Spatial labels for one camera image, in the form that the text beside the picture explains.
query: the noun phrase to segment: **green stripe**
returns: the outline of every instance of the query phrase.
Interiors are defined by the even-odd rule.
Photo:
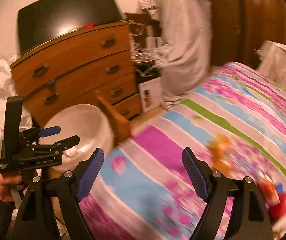
[[[189,107],[193,111],[197,112],[198,114],[202,115],[206,119],[210,120],[211,122],[217,124],[218,126],[222,127],[223,129],[230,131],[231,133],[234,133],[238,137],[241,137],[245,139],[248,143],[255,146],[257,149],[259,149],[267,158],[269,158],[275,166],[277,166],[280,171],[286,176],[286,169],[270,155],[260,144],[258,144],[256,141],[242,133],[240,130],[236,129],[234,126],[232,126],[225,118],[218,116],[216,114],[213,114],[206,108],[200,106],[199,104],[195,103],[194,101],[190,99],[184,99],[181,101],[181,104]]]
[[[246,85],[246,84],[244,84],[244,86],[247,87],[247,88],[249,88],[249,89],[252,89],[253,91],[257,92],[259,95],[261,95],[261,96],[263,96],[264,98],[266,98],[267,100],[271,101],[271,99],[270,99],[267,95],[265,95],[265,94],[263,94],[262,92],[258,91],[258,90],[255,89],[254,87],[251,87],[251,86]]]

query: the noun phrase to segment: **wooden floor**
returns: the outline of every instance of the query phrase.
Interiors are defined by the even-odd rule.
[[[139,116],[131,120],[131,133],[132,135],[139,134],[155,117],[159,117],[166,111],[162,106],[154,108],[146,113],[142,113]]]

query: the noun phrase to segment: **television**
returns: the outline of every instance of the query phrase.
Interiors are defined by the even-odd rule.
[[[21,55],[86,25],[122,20],[114,0],[39,0],[18,12]]]

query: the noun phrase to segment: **bolt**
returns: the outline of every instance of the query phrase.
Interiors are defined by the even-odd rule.
[[[253,182],[253,179],[251,177],[245,177],[245,181],[247,183],[252,183]]]
[[[36,183],[36,182],[39,182],[40,179],[41,179],[41,178],[40,178],[39,176],[35,176],[35,177],[33,178],[33,182],[35,182],[35,183]]]
[[[73,172],[72,171],[66,171],[66,172],[64,172],[64,177],[66,177],[66,178],[69,178],[69,177],[71,177],[73,175]]]
[[[219,171],[214,171],[214,172],[213,172],[213,176],[216,177],[216,178],[219,178],[219,177],[222,176],[222,174],[221,174],[221,172],[219,172]]]

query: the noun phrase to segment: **white laundry basket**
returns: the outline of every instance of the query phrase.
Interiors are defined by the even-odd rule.
[[[97,147],[104,151],[104,156],[113,148],[114,137],[109,121],[96,106],[80,104],[68,107],[53,116],[44,128],[56,125],[61,127],[61,132],[40,138],[40,144],[53,144],[73,135],[80,138],[77,146],[64,151],[62,165],[53,166],[56,171],[74,170],[79,162],[88,160]]]

